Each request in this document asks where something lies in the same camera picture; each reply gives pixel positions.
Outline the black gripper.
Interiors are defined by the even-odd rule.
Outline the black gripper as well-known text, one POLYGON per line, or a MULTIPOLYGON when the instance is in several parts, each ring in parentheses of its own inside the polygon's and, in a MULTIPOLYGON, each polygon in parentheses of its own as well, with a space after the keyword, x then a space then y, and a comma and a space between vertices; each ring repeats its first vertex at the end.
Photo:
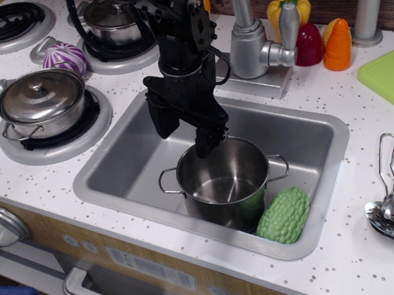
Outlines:
POLYGON ((215 63, 214 54, 209 53, 188 74, 166 70, 162 77, 143 79, 148 111, 157 134, 168 138, 181 121, 194 126, 196 154, 201 159, 219 146, 228 133, 228 114, 214 98, 215 63))

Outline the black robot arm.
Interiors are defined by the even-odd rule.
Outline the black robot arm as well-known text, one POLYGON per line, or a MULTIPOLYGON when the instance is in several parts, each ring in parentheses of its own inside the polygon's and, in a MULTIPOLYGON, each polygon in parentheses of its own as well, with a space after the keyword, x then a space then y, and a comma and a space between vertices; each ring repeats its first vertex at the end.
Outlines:
POLYGON ((227 136, 228 114, 214 98, 216 23, 202 0, 114 0, 147 16, 159 45, 161 75, 146 77, 146 98, 158 135, 169 137, 186 122, 196 128, 195 145, 205 158, 227 136))

